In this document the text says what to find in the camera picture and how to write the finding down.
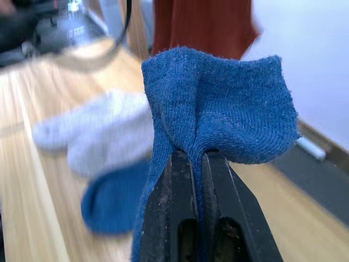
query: red cloth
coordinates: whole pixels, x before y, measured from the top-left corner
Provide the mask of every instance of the red cloth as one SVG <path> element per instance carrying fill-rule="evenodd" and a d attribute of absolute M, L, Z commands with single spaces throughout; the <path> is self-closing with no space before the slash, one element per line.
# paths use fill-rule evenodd
<path fill-rule="evenodd" d="M 240 59 L 257 38 L 251 0 L 154 0 L 156 54 L 188 46 Z"/>

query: wooden table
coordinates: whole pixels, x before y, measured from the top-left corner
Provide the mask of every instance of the wooden table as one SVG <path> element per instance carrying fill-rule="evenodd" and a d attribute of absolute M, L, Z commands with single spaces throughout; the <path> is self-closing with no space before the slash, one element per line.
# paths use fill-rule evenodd
<path fill-rule="evenodd" d="M 77 50 L 95 55 L 102 40 Z M 50 58 L 0 73 L 0 201 L 7 262 L 127 261 L 131 235 L 101 237 L 81 218 L 87 181 L 66 155 L 38 151 L 37 121 L 83 104 L 106 90 L 143 90 L 140 62 L 125 50 L 104 69 L 84 74 Z M 271 165 L 233 164 L 257 196 L 284 261 L 349 261 L 349 231 Z"/>

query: blue sock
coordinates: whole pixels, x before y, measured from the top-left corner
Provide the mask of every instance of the blue sock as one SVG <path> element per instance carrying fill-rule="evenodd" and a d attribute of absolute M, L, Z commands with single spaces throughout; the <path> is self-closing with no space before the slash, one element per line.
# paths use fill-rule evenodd
<path fill-rule="evenodd" d="M 87 188 L 81 203 L 82 218 L 98 234 L 131 231 L 147 181 L 149 161 L 98 177 Z"/>
<path fill-rule="evenodd" d="M 174 149 L 186 152 L 193 164 L 202 224 L 205 151 L 220 150 L 233 162 L 258 164 L 281 155 L 297 138 L 297 113 L 277 56 L 240 62 L 179 47 L 143 62 L 142 71 L 155 138 L 134 229 L 134 262 L 139 261 L 148 197 Z"/>

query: black cable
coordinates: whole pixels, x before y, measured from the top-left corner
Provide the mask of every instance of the black cable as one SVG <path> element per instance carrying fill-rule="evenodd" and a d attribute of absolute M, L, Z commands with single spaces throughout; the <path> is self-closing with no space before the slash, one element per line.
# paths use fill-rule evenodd
<path fill-rule="evenodd" d="M 96 58 L 78 58 L 74 56 L 59 55 L 53 58 L 53 61 L 56 62 L 59 66 L 69 68 L 72 70 L 89 72 L 92 70 L 100 69 L 101 67 L 106 66 L 109 62 L 112 61 L 115 54 L 119 50 L 119 47 L 122 45 L 123 40 L 125 39 L 127 29 L 131 20 L 131 10 L 132 10 L 132 0 L 127 0 L 126 4 L 126 16 L 124 20 L 124 26 L 121 32 L 121 35 L 118 39 L 114 41 L 113 46 L 103 55 Z"/>

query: white sock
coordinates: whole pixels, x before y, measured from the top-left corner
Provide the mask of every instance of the white sock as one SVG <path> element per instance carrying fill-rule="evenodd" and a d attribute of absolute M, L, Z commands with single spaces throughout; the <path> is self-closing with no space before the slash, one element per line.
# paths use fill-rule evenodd
<path fill-rule="evenodd" d="M 82 176 L 98 176 L 147 157 L 153 139 L 152 114 L 147 105 L 126 121 L 116 119 L 79 136 L 69 145 L 68 164 Z"/>
<path fill-rule="evenodd" d="M 33 128 L 33 139 L 45 150 L 64 150 L 79 135 L 118 119 L 123 121 L 148 105 L 145 94 L 114 90 Z"/>

